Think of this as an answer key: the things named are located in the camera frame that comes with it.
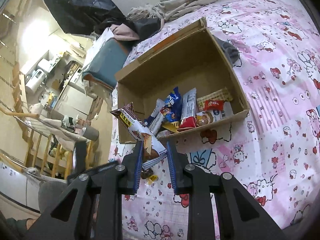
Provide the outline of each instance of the snack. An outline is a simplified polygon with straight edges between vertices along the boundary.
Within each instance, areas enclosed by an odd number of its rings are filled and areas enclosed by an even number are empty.
[[[166,157],[167,150],[149,128],[134,114],[133,103],[111,111],[137,140],[143,141],[142,167],[146,170]]]
[[[161,99],[157,99],[156,107],[153,110],[152,114],[144,120],[144,123],[147,127],[149,127],[152,123],[152,121],[155,119],[156,115],[160,112],[161,108],[164,106],[164,101]]]
[[[223,100],[206,100],[204,102],[204,111],[208,110],[223,110]]]
[[[203,126],[209,123],[217,122],[226,117],[233,115],[230,102],[225,102],[223,105],[223,110],[208,110],[197,113],[197,127]]]
[[[153,175],[153,170],[151,168],[146,169],[146,170],[144,170],[144,169],[141,170],[141,174],[140,174],[141,179],[146,179],[152,175]]]
[[[150,131],[151,131],[151,133],[153,135],[157,134],[157,132],[159,131],[159,129],[161,127],[161,124],[163,123],[164,119],[165,119],[164,115],[159,112],[157,114],[156,118],[152,121],[152,123],[149,126],[149,129],[150,129]]]
[[[163,137],[163,136],[166,136],[166,135],[169,135],[169,134],[172,134],[171,131],[169,130],[163,130],[161,132],[158,132],[158,134],[156,135],[157,138],[160,138],[160,137]]]
[[[151,175],[150,177],[146,178],[146,182],[148,185],[151,185],[155,181],[158,181],[159,177],[157,175]]]
[[[232,101],[233,98],[230,95],[227,88],[220,89],[216,92],[211,93],[210,95],[206,95],[200,98],[197,98],[197,103],[199,106],[199,111],[204,110],[204,102],[206,100],[223,100],[223,101]]]
[[[183,95],[180,131],[196,128],[196,88]]]
[[[182,100],[178,87],[164,100],[164,107],[161,108],[160,113],[163,114],[166,120],[172,123],[175,127],[179,127],[181,117]]]
[[[164,122],[161,124],[161,126],[173,133],[178,133],[177,128],[172,123]]]

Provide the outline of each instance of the pink cloth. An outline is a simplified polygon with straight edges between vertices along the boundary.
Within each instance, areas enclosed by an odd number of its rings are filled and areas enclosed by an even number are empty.
[[[180,138],[177,150],[206,172],[234,174],[285,228],[307,213],[320,186],[319,33],[298,0],[218,0],[165,24],[133,48],[126,64],[201,17],[212,34],[238,48],[234,71],[251,110],[243,122]],[[116,90],[113,100],[116,108]],[[114,117],[109,159],[122,160],[132,148],[119,144]],[[167,159],[152,169],[158,181],[141,180],[137,195],[123,196],[124,233],[187,239],[188,195],[173,193]]]
[[[133,30],[131,30],[127,25],[111,25],[110,30],[112,31],[115,39],[118,41],[137,41],[139,36]]]

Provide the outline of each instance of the barcode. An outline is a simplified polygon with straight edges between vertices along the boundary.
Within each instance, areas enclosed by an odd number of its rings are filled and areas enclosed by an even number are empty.
[[[226,113],[224,112],[224,110],[221,111],[221,117],[222,117],[222,119],[227,117]]]

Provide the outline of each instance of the blue snack package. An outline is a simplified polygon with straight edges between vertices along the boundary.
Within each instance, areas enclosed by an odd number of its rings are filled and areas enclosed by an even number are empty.
[[[175,127],[179,127],[181,111],[182,98],[178,87],[175,87],[164,100],[164,107],[161,108],[160,112],[165,116],[168,122],[172,123]]]

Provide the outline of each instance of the cartoon print bedding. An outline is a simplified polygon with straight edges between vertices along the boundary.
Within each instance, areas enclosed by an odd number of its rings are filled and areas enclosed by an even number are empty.
[[[234,71],[251,110],[243,122],[180,138],[177,150],[206,172],[234,174],[285,228],[308,212],[320,187],[320,36],[298,0],[219,0],[165,24],[126,64],[203,16],[212,34],[238,48]],[[116,90],[113,100],[115,109]],[[109,159],[132,148],[119,143],[114,117]],[[123,196],[124,238],[187,239],[189,196],[174,195],[167,159],[153,170],[158,181],[141,180],[137,195]]]

